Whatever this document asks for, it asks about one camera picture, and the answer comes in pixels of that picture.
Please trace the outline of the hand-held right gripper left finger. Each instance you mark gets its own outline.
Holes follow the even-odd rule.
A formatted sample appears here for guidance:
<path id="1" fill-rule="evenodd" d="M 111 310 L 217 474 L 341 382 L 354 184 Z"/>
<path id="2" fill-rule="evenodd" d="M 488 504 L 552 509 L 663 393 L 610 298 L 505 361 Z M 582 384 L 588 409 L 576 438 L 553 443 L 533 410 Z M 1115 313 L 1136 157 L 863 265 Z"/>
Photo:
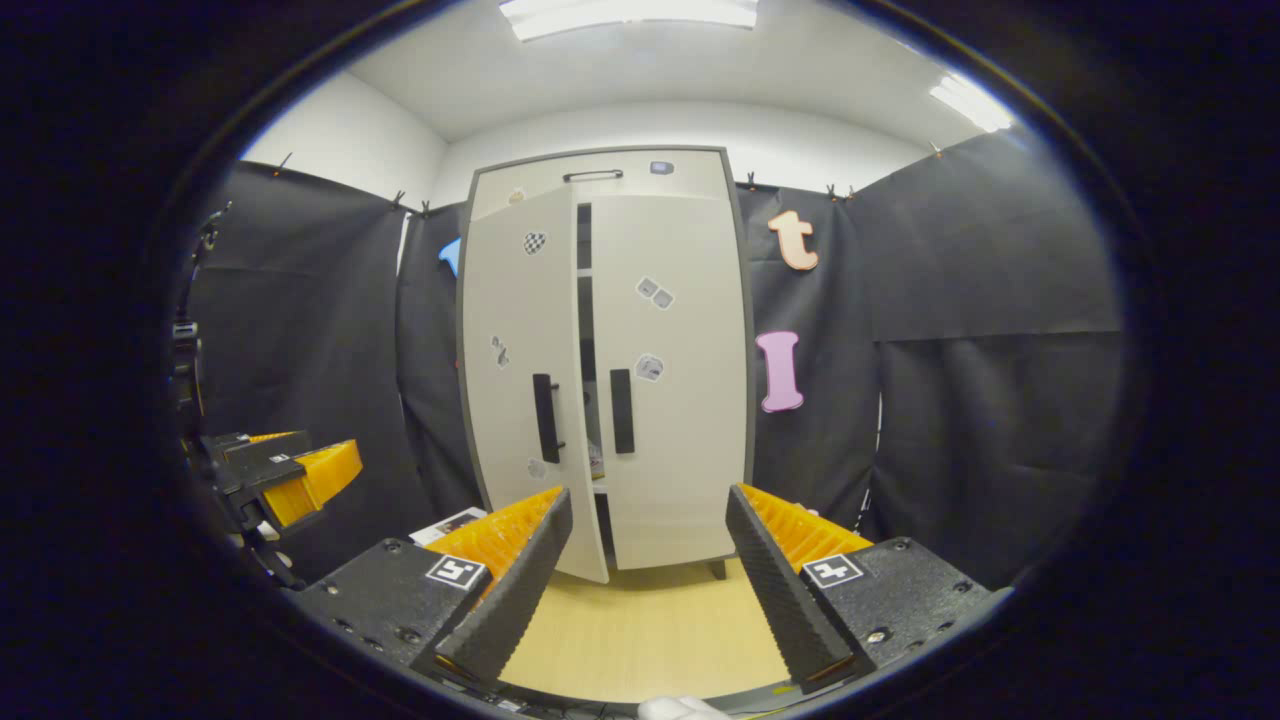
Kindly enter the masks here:
<path id="1" fill-rule="evenodd" d="M 365 653 L 422 675 L 493 685 L 573 527 L 559 486 L 420 546 L 387 538 L 291 601 Z"/>

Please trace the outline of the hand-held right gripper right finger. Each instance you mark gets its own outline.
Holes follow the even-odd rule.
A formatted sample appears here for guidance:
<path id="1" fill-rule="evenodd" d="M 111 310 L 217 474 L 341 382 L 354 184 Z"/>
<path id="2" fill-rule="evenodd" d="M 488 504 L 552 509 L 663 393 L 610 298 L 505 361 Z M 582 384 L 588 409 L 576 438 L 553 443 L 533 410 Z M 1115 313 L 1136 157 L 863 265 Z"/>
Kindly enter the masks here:
<path id="1" fill-rule="evenodd" d="M 891 673 L 1011 594 L 916 539 L 870 542 L 750 486 L 730 488 L 724 523 L 788 676 L 806 693 Z"/>

